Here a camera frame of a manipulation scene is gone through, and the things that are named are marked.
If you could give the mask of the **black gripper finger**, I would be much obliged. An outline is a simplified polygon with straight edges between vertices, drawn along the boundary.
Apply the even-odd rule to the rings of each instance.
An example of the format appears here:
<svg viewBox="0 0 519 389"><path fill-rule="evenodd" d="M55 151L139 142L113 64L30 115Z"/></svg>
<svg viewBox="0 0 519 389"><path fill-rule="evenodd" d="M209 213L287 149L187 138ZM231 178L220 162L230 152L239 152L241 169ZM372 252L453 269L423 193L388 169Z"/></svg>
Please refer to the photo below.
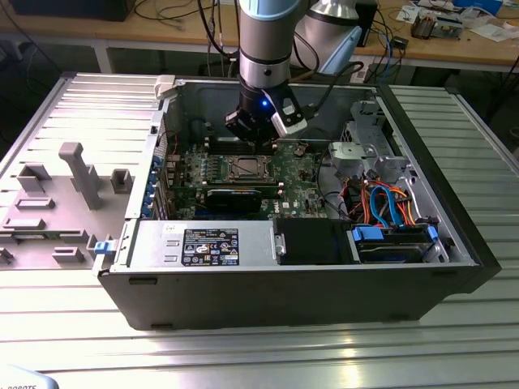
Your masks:
<svg viewBox="0 0 519 389"><path fill-rule="evenodd" d="M279 134L270 119L259 124L256 140L256 152L268 153L272 150L272 144L279 138Z"/></svg>
<svg viewBox="0 0 519 389"><path fill-rule="evenodd" d="M236 137L251 146L254 153L258 152L258 128L249 113L243 109L236 109L226 114L225 127Z"/></svg>

